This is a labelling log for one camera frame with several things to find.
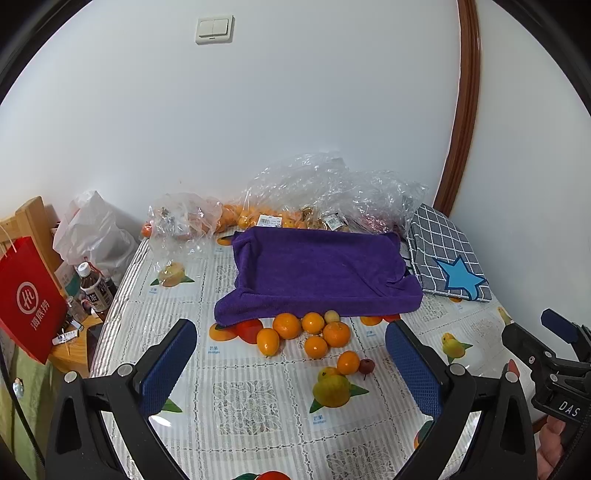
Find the light switch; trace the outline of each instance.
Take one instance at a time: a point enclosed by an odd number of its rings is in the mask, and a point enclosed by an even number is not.
[[[225,35],[228,33],[228,19],[214,20],[213,21],[213,35]]]
[[[232,39],[233,15],[216,15],[197,20],[195,43],[222,43]]]
[[[213,34],[213,20],[201,20],[197,25],[197,36],[209,37]]]

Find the wooden door frame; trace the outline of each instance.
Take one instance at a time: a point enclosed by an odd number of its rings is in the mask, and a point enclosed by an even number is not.
[[[460,81],[456,116],[433,206],[449,216],[470,153],[480,93],[480,25],[475,0],[457,0],[460,21]]]

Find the price label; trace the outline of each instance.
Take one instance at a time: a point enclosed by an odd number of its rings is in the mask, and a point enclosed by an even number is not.
[[[278,227],[278,226],[281,226],[282,220],[283,220],[283,218],[281,218],[281,217],[273,217],[271,215],[260,215],[259,219],[256,222],[256,226]]]
[[[344,225],[343,222],[340,221],[340,218],[337,217],[334,213],[332,215],[327,215],[323,219],[324,223],[328,225],[328,227],[335,231],[337,228],[342,227]]]

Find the screw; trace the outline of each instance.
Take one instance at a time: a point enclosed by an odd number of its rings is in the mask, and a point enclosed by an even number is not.
[[[449,366],[449,371],[452,374],[457,375],[458,377],[466,373],[466,369],[462,367],[460,364],[451,364]]]
[[[78,374],[76,372],[68,372],[65,374],[64,380],[66,381],[66,383],[72,383],[77,376]]]
[[[513,372],[507,372],[505,374],[505,378],[511,383],[515,383],[519,380],[519,377],[517,375],[515,375],[515,373],[513,373]]]
[[[127,375],[129,375],[133,370],[134,367],[132,367],[130,364],[123,364],[117,369],[117,373],[120,377],[127,377]]]

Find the gray checkered cloth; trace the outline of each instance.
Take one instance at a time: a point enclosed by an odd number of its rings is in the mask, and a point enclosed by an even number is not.
[[[457,257],[462,257],[466,268],[474,275],[483,272],[470,242],[445,215],[424,203],[418,208],[411,222],[408,233],[413,270],[423,286],[423,291],[470,300],[462,289],[445,289],[446,276],[433,257],[444,262],[452,263]],[[488,282],[477,287],[478,301],[491,301],[491,290]]]

